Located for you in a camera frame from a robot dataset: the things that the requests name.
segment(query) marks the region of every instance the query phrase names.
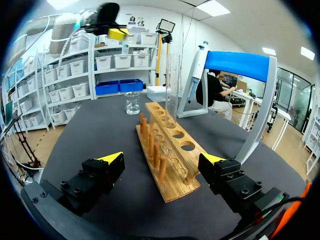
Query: tall glass cylinder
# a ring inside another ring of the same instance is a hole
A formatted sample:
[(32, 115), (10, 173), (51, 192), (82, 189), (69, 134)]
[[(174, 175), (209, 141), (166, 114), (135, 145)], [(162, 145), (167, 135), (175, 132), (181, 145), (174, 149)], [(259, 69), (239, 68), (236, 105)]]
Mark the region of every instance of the tall glass cylinder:
[(165, 72), (165, 126), (169, 129), (175, 128), (177, 122), (179, 74), (180, 55), (167, 54)]

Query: gray table surface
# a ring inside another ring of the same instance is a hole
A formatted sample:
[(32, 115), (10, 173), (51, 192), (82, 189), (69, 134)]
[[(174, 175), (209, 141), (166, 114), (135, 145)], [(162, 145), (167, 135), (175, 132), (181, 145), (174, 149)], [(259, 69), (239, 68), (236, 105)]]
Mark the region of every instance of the gray table surface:
[[(146, 94), (140, 95), (140, 112), (149, 116)], [(199, 108), (195, 102), (186, 108)], [(248, 133), (215, 112), (178, 118), (178, 123), (210, 154), (233, 158)], [(214, 195), (199, 174), (201, 187), (173, 202), (164, 203), (146, 163), (136, 125), (140, 115), (127, 115), (123, 95), (82, 102), (81, 108), (57, 140), (42, 180), (60, 188), (81, 169), (88, 158), (123, 151), (125, 170), (109, 195), (103, 195), (83, 218), (114, 233), (149, 237), (191, 236), (219, 239), (240, 220), (220, 195)], [(262, 181), (263, 191), (277, 187), (300, 196), (305, 182), (279, 155), (264, 143), (242, 166), (246, 174)]]

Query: blue storage bin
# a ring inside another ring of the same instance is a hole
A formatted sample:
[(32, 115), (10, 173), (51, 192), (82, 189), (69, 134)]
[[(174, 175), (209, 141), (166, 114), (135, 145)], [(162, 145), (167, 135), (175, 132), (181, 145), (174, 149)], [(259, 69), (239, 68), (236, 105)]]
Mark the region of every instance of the blue storage bin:
[(119, 82), (120, 93), (137, 92), (142, 91), (143, 89), (144, 82), (140, 79), (120, 80)]
[(95, 86), (96, 95), (116, 94), (118, 92), (119, 92), (118, 81), (100, 82), (98, 85)]
[(12, 72), (9, 75), (9, 88), (13, 87), (16, 84), (15, 77), (16, 77), (16, 73), (15, 72)]
[(24, 74), (24, 70), (23, 69), (18, 70), (18, 71), (16, 71), (16, 74), (18, 75), (18, 78), (20, 79), (20, 78), (22, 78), (22, 76)]
[(5, 80), (5, 90), (8, 92), (9, 91), (9, 88), (10, 88), (10, 83), (9, 83), (9, 78), (7, 78), (6, 80)]

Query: wooden peg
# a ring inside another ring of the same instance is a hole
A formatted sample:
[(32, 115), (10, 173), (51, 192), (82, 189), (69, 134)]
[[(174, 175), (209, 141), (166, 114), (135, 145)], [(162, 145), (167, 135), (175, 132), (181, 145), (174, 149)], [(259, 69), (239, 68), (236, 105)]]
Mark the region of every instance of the wooden peg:
[(140, 133), (144, 133), (144, 126), (143, 126), (143, 120), (144, 120), (145, 115), (143, 113), (140, 113)]
[(159, 143), (155, 142), (154, 146), (153, 146), (154, 152), (153, 152), (153, 165), (156, 169), (159, 168), (159, 164), (160, 164), (160, 147), (159, 147)]
[(154, 156), (154, 133), (149, 132), (149, 157)]
[(142, 119), (142, 136), (143, 136), (143, 143), (146, 144), (148, 139), (148, 125), (147, 125), (147, 118)]
[(193, 183), (193, 181), (194, 181), (194, 179), (195, 179), (195, 177), (196, 177), (196, 175), (199, 173), (199, 171), (196, 171), (194, 174), (192, 174), (191, 172), (190, 172), (190, 170), (187, 172), (187, 174), (186, 174), (186, 177), (185, 177), (185, 180), (184, 180), (184, 184), (185, 185), (190, 185), (190, 184), (192, 184)]
[(167, 156), (161, 155), (160, 157), (160, 169), (159, 169), (159, 181), (162, 181), (166, 175), (167, 168)]

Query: white shelving unit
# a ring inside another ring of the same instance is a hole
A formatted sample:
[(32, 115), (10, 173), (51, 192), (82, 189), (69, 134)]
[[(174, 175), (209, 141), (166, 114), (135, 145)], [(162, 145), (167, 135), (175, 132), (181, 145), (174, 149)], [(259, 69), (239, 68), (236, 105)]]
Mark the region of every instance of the white shelving unit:
[[(92, 89), (92, 79), (91, 79), (92, 69), (91, 69), (91, 63), (90, 63), (91, 54), (92, 54), (91, 48), (92, 48), (92, 38), (90, 37), (87, 49), (83, 49), (83, 50), (79, 50), (77, 52), (72, 52), (72, 53), (65, 54), (62, 57), (62, 64), (61, 64), (63, 66), (64, 62), (66, 62), (67, 60), (70, 61), (70, 60), (75, 59), (74, 60), (74, 62), (75, 62), (75, 61), (77, 61), (76, 58), (86, 56), (87, 57), (87, 61), (86, 62), (87, 62), (87, 65), (88, 65), (87, 66), (88, 72), (84, 72), (84, 73), (77, 74), (77, 75), (71, 75), (71, 76), (68, 76), (68, 77), (65, 77), (65, 78), (57, 79), (57, 80), (49, 82), (49, 83), (45, 82), (45, 77), (44, 77), (45, 70), (47, 70), (49, 68), (49, 66), (58, 64), (60, 58), (56, 57), (56, 58), (51, 59), (51, 60), (49, 60), (47, 62), (45, 62), (45, 58), (43, 58), (43, 63), (42, 63), (42, 86), (43, 86), (43, 92), (44, 92), (45, 100), (46, 100), (45, 101), (45, 105), (46, 105), (46, 107), (48, 109), (50, 121), (51, 121), (52, 127), (54, 129), (55, 129), (55, 126), (66, 125), (69, 122), (69, 120), (66, 120), (66, 121), (61, 122), (61, 123), (55, 123), (54, 120), (52, 119), (52, 116), (51, 116), (51, 113), (53, 112), (53, 109), (52, 109), (53, 107), (62, 106), (62, 105), (69, 104), (69, 103), (74, 103), (74, 102), (80, 102), (80, 101), (84, 101), (84, 100), (93, 100), (94, 99), (94, 94), (93, 94), (93, 89)], [(88, 81), (88, 83), (89, 83), (89, 95), (88, 96), (73, 97), (73, 98), (71, 98), (69, 100), (61, 100), (61, 101), (58, 101), (58, 102), (51, 102), (50, 96), (49, 96), (49, 92), (51, 92), (53, 88), (54, 88), (54, 90), (58, 90), (59, 88), (57, 88), (57, 84), (61, 84), (61, 83), (66, 84), (68, 81), (77, 80), (77, 79), (80, 79), (80, 78), (83, 79), (84, 77), (86, 77), (86, 81)]]
[[(38, 72), (41, 70), (41, 59), (43, 59), (43, 53), (38, 53), (36, 52), (35, 56), (34, 56), (34, 69), (29, 72), (27, 75), (23, 75), (22, 77), (18, 76), (18, 71), (21, 71), (22, 69), (15, 69), (15, 75), (14, 75), (14, 86), (12, 86), (9, 91), (6, 94), (6, 102), (4, 102), (5, 104), (8, 102), (9, 96), (8, 94), (10, 93), (10, 91), (12, 91), (13, 89), (15, 91), (18, 92), (18, 86), (26, 80), (29, 80), (31, 78), (34, 78), (35, 81), (35, 89), (28, 91), (27, 93), (25, 93), (22, 96), (18, 96), (18, 99), (15, 99), (13, 101), (13, 108), (15, 109), (16, 107), (18, 108), (18, 111), (20, 112), (21, 106), (20, 104), (28, 99), (32, 99), (33, 101), (33, 106), (31, 109), (29, 109), (27, 112), (22, 113), (20, 119), (21, 121), (21, 130), (28, 133), (28, 131), (31, 130), (37, 130), (37, 129), (47, 129), (49, 130), (49, 117), (48, 117), (48, 113), (47, 113), (47, 109), (46, 109), (46, 105), (44, 104), (44, 93), (43, 93), (43, 88), (42, 85), (39, 85), (40, 82), (42, 82), (39, 79), (39, 75)], [(27, 127), (25, 124), (25, 119), (27, 119), (27, 116), (36, 112), (40, 112), (41, 113), (41, 117), (42, 117), (42, 121), (38, 124), (38, 125), (34, 125), (32, 127)]]
[[(93, 98), (98, 99), (98, 98), (104, 98), (104, 97), (110, 97), (110, 96), (116, 96), (116, 95), (121, 95), (121, 92), (118, 93), (111, 93), (111, 94), (104, 94), (104, 95), (97, 95), (96, 94), (96, 85), (98, 84), (98, 75), (99, 74), (107, 74), (107, 73), (117, 73), (117, 72), (127, 72), (127, 71), (148, 71), (148, 78), (149, 82), (148, 84), (151, 83), (151, 78), (150, 78), (150, 71), (155, 71), (156, 70), (156, 61), (154, 61), (154, 56), (158, 48), (158, 40), (156, 40), (155, 45), (147, 45), (147, 44), (128, 44), (129, 47), (129, 53), (130, 50), (139, 50), (139, 49), (148, 49), (149, 50), (149, 66), (147, 67), (128, 67), (128, 68), (111, 68), (111, 69), (104, 69), (104, 70), (94, 70), (95, 69), (95, 57), (98, 57), (99, 54), (105, 53), (108, 50), (112, 51), (117, 51), (117, 53), (114, 54), (121, 54), (122, 51), (122, 44), (118, 45), (107, 45), (107, 46), (102, 46), (102, 47), (94, 47), (96, 43), (97, 38), (93, 35), (91, 39), (91, 59), (90, 63), (91, 66), (90, 68), (92, 69), (91, 71), (91, 83), (92, 83), (92, 90), (93, 90)], [(108, 79), (107, 81), (103, 80), (101, 82), (108, 82), (108, 81), (113, 81), (113, 79)]]
[(307, 175), (315, 167), (320, 157), (320, 122), (317, 121), (317, 119), (320, 120), (320, 98), (317, 98), (315, 107), (315, 114), (311, 118), (310, 130), (308, 131), (308, 137), (304, 145), (304, 147), (308, 147), (311, 151), (311, 154), (305, 163)]

